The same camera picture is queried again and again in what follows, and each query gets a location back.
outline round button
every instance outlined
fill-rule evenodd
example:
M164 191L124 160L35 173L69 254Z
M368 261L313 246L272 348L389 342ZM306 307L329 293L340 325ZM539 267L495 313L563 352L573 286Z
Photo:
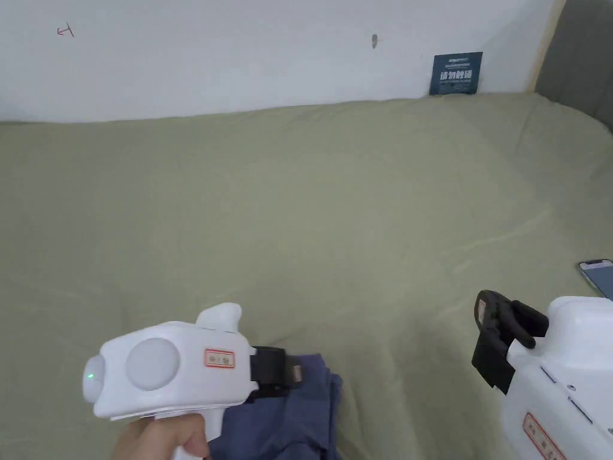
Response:
M166 339L147 339L136 345L126 360L132 384L145 391L168 385L179 370L179 351Z
M83 371L83 397L91 404L98 401L104 386L104 357L96 355L89 358Z

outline white handheld device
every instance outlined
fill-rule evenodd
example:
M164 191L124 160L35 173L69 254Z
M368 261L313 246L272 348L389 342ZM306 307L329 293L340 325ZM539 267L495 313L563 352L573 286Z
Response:
M238 332L241 314L226 303L195 324L170 321L109 340L85 366L83 397L111 420L200 413L207 440L219 437L226 407L284 396L301 379L284 350L249 345ZM175 460L191 458L175 452Z
M500 390L519 458L613 458L613 301L559 297L545 316L481 291L475 318L473 365Z

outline red label sticker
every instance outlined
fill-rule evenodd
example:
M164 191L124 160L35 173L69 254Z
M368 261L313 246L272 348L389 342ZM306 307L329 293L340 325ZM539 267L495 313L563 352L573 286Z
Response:
M207 367L234 369L234 352L207 348L204 351L204 365Z
M566 460L558 446L530 412L524 418L524 431L545 460Z

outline smartphone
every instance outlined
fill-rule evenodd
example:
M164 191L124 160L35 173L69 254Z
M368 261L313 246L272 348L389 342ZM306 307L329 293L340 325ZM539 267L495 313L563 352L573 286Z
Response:
M588 260L580 262L577 267L594 289L613 300L613 262L608 259Z

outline hand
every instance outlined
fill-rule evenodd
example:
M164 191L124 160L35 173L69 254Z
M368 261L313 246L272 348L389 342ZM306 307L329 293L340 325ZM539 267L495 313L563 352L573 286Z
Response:
M134 421L119 437L111 460L170 460L178 446L194 457L209 457L202 415Z

